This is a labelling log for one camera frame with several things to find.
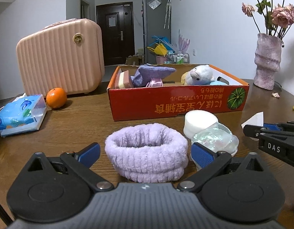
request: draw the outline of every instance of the clear plastic bag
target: clear plastic bag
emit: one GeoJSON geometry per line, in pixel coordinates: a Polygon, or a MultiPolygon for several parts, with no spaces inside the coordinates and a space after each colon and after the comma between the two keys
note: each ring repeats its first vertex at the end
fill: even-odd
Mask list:
{"type": "Polygon", "coordinates": [[[161,1],[159,0],[151,0],[148,5],[152,8],[152,9],[156,9],[159,5],[161,4],[161,1]]]}
{"type": "Polygon", "coordinates": [[[198,142],[206,148],[217,151],[226,151],[234,156],[237,152],[239,139],[232,134],[225,125],[216,122],[192,137],[192,144],[198,142]]]}

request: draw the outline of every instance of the yellow bag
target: yellow bag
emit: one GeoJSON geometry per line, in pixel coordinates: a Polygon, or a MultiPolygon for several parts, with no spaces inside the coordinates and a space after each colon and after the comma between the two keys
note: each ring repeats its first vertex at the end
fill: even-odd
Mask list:
{"type": "Polygon", "coordinates": [[[152,51],[153,53],[159,55],[159,56],[166,56],[167,55],[167,49],[166,47],[161,43],[161,44],[156,44],[156,48],[151,48],[151,47],[147,47],[150,51],[152,51]]]}

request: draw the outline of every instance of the pink soap bar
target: pink soap bar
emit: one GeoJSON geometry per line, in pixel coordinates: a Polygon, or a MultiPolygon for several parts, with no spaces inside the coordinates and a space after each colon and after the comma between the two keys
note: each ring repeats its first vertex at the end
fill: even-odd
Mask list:
{"type": "Polygon", "coordinates": [[[115,83],[114,83],[115,89],[129,89],[134,88],[131,76],[129,74],[129,71],[126,70],[122,73],[117,74],[115,83]]]}

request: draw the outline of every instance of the black cable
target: black cable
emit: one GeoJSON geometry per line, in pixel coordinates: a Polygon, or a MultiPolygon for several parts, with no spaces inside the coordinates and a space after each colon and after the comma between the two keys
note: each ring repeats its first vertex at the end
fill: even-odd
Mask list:
{"type": "Polygon", "coordinates": [[[6,226],[10,226],[13,223],[13,220],[6,213],[4,208],[0,204],[0,218],[6,224],[6,226]]]}

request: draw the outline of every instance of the door handle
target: door handle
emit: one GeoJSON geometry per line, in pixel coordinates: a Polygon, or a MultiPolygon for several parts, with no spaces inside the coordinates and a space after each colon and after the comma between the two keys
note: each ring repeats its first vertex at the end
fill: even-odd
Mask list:
{"type": "Polygon", "coordinates": [[[120,36],[120,40],[124,41],[124,32],[123,31],[120,31],[119,36],[120,36]]]}

